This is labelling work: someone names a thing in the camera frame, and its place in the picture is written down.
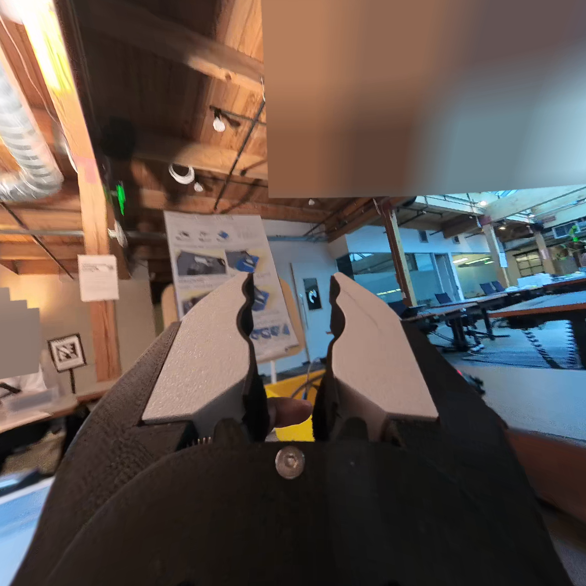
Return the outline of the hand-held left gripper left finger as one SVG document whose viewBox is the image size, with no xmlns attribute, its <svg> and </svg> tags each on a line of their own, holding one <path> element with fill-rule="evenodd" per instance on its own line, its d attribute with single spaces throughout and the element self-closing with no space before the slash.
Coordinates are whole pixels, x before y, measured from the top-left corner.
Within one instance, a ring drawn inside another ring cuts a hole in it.
<svg viewBox="0 0 586 586">
<path fill-rule="evenodd" d="M 239 273 L 181 320 L 142 415 L 145 424 L 191 422 L 198 437 L 232 419 L 252 441 L 269 433 L 253 331 L 253 275 Z"/>
</svg>

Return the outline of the white paper note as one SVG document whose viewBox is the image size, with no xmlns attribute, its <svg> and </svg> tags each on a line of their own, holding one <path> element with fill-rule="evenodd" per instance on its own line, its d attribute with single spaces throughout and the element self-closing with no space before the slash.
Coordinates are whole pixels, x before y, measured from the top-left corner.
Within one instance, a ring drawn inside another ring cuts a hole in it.
<svg viewBox="0 0 586 586">
<path fill-rule="evenodd" d="M 78 255 L 80 299 L 84 303 L 120 299 L 117 259 L 113 254 Z"/>
</svg>

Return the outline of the person's left hand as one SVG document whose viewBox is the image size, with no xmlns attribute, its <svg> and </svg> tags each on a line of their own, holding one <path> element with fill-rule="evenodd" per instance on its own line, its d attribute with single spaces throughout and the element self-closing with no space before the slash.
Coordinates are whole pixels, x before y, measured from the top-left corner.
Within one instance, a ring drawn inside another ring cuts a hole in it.
<svg viewBox="0 0 586 586">
<path fill-rule="evenodd" d="M 302 424 L 309 419 L 313 412 L 310 401 L 290 397 L 269 398 L 267 399 L 267 408 L 269 431 Z"/>
</svg>

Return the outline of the black white tag marker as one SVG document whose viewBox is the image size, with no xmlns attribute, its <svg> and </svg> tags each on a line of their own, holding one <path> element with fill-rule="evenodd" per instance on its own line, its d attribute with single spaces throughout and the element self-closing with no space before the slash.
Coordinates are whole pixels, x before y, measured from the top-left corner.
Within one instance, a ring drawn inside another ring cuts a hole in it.
<svg viewBox="0 0 586 586">
<path fill-rule="evenodd" d="M 76 369 L 88 366 L 80 333 L 53 338 L 47 341 L 49 354 L 58 373 L 69 373 L 71 392 L 76 395 Z"/>
</svg>

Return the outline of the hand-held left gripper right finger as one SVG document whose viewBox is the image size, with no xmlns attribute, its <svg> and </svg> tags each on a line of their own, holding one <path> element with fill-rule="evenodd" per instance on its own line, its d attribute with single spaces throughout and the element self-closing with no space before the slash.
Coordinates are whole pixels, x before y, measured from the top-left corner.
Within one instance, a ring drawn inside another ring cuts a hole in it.
<svg viewBox="0 0 586 586">
<path fill-rule="evenodd" d="M 331 277 L 333 340 L 312 414 L 316 441 L 356 424 L 369 441 L 384 441 L 396 422 L 439 419 L 420 366 L 396 313 L 342 273 Z"/>
</svg>

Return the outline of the wooden desk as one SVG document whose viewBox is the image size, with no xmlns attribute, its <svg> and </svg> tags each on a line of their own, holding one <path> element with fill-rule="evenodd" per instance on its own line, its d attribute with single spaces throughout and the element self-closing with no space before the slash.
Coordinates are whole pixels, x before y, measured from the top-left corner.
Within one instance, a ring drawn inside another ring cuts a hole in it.
<svg viewBox="0 0 586 586">
<path fill-rule="evenodd" d="M 489 317 L 489 311 L 503 308 L 507 298 L 508 293 L 501 292 L 441 304 L 402 321 L 414 324 L 427 336 L 435 335 L 447 341 L 448 346 L 435 345 L 443 353 L 477 354 L 485 348 L 482 339 L 510 338 L 510 334 L 494 333 Z"/>
<path fill-rule="evenodd" d="M 522 331 L 533 349 L 554 370 L 561 370 L 561 365 L 530 331 L 549 322 L 568 322 L 574 343 L 574 363 L 579 369 L 585 369 L 585 291 L 543 295 L 487 314 L 491 319 L 504 319 L 510 328 Z"/>
</svg>

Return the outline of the rounded wooden poster board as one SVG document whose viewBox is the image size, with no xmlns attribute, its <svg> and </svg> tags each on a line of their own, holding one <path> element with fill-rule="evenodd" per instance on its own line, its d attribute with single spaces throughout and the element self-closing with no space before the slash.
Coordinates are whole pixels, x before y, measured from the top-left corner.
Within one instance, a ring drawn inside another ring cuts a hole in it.
<svg viewBox="0 0 586 586">
<path fill-rule="evenodd" d="M 304 333 L 304 327 L 302 324 L 301 316 L 297 306 L 296 297 L 293 295 L 291 288 L 283 278 L 279 277 L 283 297 L 287 306 L 289 314 L 289 320 L 291 321 L 292 330 L 295 332 L 298 344 L 297 346 L 289 347 L 279 355 L 275 355 L 271 358 L 273 361 L 281 360 L 284 358 L 299 355 L 301 352 L 306 350 L 306 339 Z M 172 323 L 179 320 L 178 307 L 176 302 L 175 287 L 173 284 L 168 284 L 162 292 L 161 296 L 161 312 L 162 312 L 162 323 L 164 328 L 168 327 Z"/>
</svg>

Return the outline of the silver ventilation duct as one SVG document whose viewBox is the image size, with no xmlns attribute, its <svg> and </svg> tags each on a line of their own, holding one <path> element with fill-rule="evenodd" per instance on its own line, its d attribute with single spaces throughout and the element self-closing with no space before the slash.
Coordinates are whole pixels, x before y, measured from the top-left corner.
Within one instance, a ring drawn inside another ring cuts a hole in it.
<svg viewBox="0 0 586 586">
<path fill-rule="evenodd" d="M 42 200 L 61 190 L 64 180 L 62 172 L 3 64 L 1 141 L 18 165 L 17 171 L 1 174 L 3 203 Z"/>
</svg>

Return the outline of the instruction poster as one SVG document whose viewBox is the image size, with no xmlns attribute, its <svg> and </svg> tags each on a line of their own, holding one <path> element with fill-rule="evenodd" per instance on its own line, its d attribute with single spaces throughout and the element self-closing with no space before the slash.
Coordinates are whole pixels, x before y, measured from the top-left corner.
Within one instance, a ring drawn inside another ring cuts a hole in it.
<svg viewBox="0 0 586 586">
<path fill-rule="evenodd" d="M 299 345 L 260 216 L 165 212 L 178 316 L 235 276 L 253 276 L 257 360 L 281 358 Z"/>
</svg>

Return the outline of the yellow plastic bin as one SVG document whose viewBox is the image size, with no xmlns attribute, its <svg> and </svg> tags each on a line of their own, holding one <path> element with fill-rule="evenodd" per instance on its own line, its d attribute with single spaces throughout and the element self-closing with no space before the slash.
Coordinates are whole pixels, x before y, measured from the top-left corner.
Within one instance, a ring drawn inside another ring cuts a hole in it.
<svg viewBox="0 0 586 586">
<path fill-rule="evenodd" d="M 291 397 L 294 392 L 297 392 L 295 395 L 296 400 L 301 400 L 305 397 L 314 406 L 318 385 L 315 382 L 309 383 L 309 387 L 306 388 L 306 381 L 306 375 L 299 375 L 268 384 L 265 386 L 267 398 Z M 300 424 L 276 429 L 275 437 L 283 443 L 314 442 L 312 417 Z"/>
</svg>

